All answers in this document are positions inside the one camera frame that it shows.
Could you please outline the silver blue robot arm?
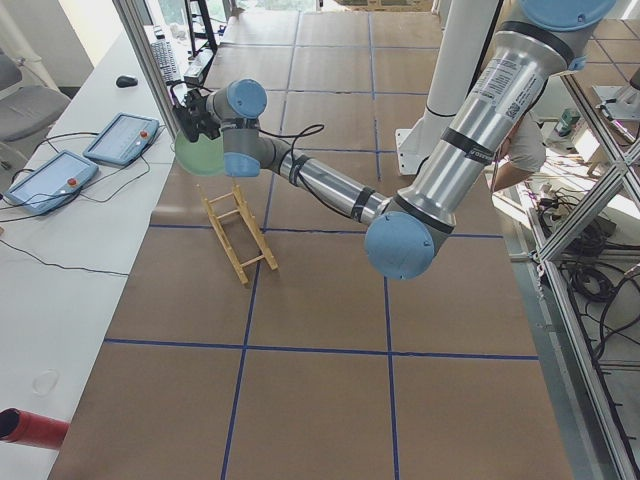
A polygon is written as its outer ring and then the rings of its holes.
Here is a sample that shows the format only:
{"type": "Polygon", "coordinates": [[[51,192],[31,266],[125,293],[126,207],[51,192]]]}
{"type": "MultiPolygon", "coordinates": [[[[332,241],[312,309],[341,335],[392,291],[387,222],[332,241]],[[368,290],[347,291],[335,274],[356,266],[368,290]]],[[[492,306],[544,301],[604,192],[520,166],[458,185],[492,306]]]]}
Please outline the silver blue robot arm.
{"type": "Polygon", "coordinates": [[[190,141],[223,143],[224,170],[254,177],[268,169],[304,189],[332,211],[366,226],[365,250],[384,276],[406,280],[426,271],[455,228],[455,210],[516,123],[552,76],[585,65],[584,50],[609,1],[517,1],[490,28],[495,52],[476,81],[462,86],[464,101],[408,187],[391,197],[262,134],[267,105],[260,83],[241,79],[203,95],[192,89],[174,114],[190,141]]]}

